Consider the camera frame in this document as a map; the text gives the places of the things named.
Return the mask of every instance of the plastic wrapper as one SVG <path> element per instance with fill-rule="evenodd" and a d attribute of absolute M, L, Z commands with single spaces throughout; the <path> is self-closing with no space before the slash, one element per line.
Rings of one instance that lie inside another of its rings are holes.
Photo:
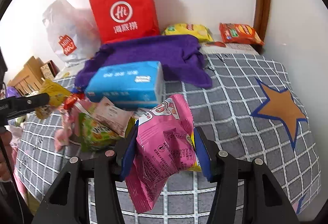
<path fill-rule="evenodd" d="M 64 109 L 65 110 L 71 109 L 78 99 L 84 99 L 84 97 L 85 97 L 84 93 L 72 93 L 70 96 L 68 96 L 65 99 Z"/>
<path fill-rule="evenodd" d="M 46 119 L 50 116 L 50 114 L 64 102 L 64 99 L 71 94 L 70 91 L 49 79 L 43 82 L 39 90 L 39 94 L 41 93 L 47 93 L 50 99 L 49 104 L 35 109 L 36 116 L 39 119 Z"/>
<path fill-rule="evenodd" d="M 84 99 L 78 98 L 76 102 L 73 104 L 69 114 L 73 118 L 73 132 L 76 136 L 81 135 L 79 114 L 80 113 L 92 114 L 96 107 L 97 107 L 97 103 L 91 102 L 88 98 L 84 98 Z"/>
<path fill-rule="evenodd" d="M 66 0 L 56 0 L 42 15 L 53 52 L 70 67 L 90 59 L 100 48 L 96 28 Z"/>
<path fill-rule="evenodd" d="M 103 97 L 91 116 L 124 138 L 132 113 L 117 108 L 107 97 Z"/>
<path fill-rule="evenodd" d="M 213 39 L 209 35 L 207 28 L 199 24 L 185 24 L 179 23 L 168 26 L 163 35 L 178 35 L 178 34 L 190 34 L 195 36 L 199 42 L 212 42 Z"/>
<path fill-rule="evenodd" d="M 154 207 L 169 176 L 196 168 L 191 111 L 175 94 L 139 118 L 137 152 L 125 179 L 138 214 Z"/>
<path fill-rule="evenodd" d="M 68 111 L 60 106 L 58 109 L 61 113 L 62 117 L 62 129 L 58 129 L 55 132 L 55 150 L 59 152 L 63 146 L 69 144 L 69 138 L 72 135 L 72 124 L 74 123 L 74 119 L 71 115 L 69 115 Z"/>
<path fill-rule="evenodd" d="M 91 116 L 80 113 L 81 150 L 97 151 L 115 145 L 121 137 Z"/>
<path fill-rule="evenodd" d="M 220 23 L 219 30 L 224 43 L 264 44 L 256 31 L 245 24 Z"/>

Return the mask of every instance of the orange snack bag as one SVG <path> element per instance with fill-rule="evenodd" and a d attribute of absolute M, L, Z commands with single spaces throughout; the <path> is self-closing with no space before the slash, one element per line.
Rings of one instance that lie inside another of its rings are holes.
<path fill-rule="evenodd" d="M 264 44 L 256 31 L 248 25 L 220 23 L 219 29 L 224 43 Z"/>

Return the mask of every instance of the person's hand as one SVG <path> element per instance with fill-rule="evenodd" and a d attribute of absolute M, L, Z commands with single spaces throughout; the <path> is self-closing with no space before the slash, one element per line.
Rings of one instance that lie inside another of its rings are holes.
<path fill-rule="evenodd" d="M 10 165 L 13 168 L 14 161 L 11 156 L 13 149 L 10 146 L 10 141 L 11 141 L 11 137 L 12 137 L 11 133 L 9 131 L 6 131 L 6 132 L 0 134 L 0 136 L 1 136 L 2 142 L 5 146 Z M 0 151 L 0 181 L 8 181 L 8 180 L 10 180 L 10 174 L 9 174 L 9 171 L 7 170 L 4 156 L 3 156 L 2 152 Z"/>

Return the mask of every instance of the purple towel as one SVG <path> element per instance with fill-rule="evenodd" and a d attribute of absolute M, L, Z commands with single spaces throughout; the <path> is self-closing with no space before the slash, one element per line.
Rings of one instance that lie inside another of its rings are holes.
<path fill-rule="evenodd" d="M 165 80 L 210 88 L 212 80 L 203 70 L 204 58 L 199 48 L 192 35 L 151 36 L 104 44 L 77 74 L 75 88 L 84 91 L 101 67 L 139 61 L 160 61 Z"/>

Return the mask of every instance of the pink snack bag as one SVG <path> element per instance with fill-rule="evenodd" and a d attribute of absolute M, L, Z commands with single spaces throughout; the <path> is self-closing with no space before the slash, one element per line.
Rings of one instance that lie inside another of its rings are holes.
<path fill-rule="evenodd" d="M 137 152 L 125 182 L 138 214 L 151 210 L 169 176 L 197 165 L 193 118 L 174 94 L 139 118 Z"/>

